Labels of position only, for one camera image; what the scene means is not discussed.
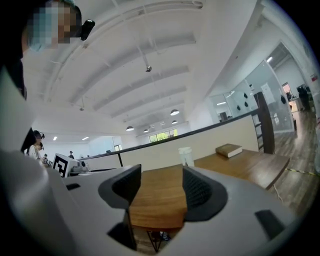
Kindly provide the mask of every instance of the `glass partition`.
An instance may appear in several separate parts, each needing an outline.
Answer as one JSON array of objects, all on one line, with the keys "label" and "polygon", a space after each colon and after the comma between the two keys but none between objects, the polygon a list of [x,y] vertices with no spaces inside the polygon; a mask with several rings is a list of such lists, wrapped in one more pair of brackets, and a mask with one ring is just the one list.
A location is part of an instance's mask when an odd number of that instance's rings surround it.
[{"label": "glass partition", "polygon": [[245,82],[252,85],[253,94],[263,93],[269,108],[273,131],[275,133],[293,131],[293,119],[287,97],[269,64],[263,61],[245,78]]},{"label": "glass partition", "polygon": [[210,97],[210,100],[220,122],[233,117],[227,100],[223,94],[212,96]]}]

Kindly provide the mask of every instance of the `wooden table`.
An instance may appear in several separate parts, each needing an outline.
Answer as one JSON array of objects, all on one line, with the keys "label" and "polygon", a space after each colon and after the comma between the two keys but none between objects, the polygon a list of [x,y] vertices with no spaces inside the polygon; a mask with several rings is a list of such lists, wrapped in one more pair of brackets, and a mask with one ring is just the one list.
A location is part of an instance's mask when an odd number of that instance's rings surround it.
[{"label": "wooden table", "polygon": [[[196,167],[244,179],[266,190],[276,182],[288,163],[286,156],[250,150],[243,150],[232,158],[212,154],[194,161]],[[167,232],[183,226],[187,203],[182,169],[179,164],[142,173],[141,187],[129,209],[132,226]]]}]

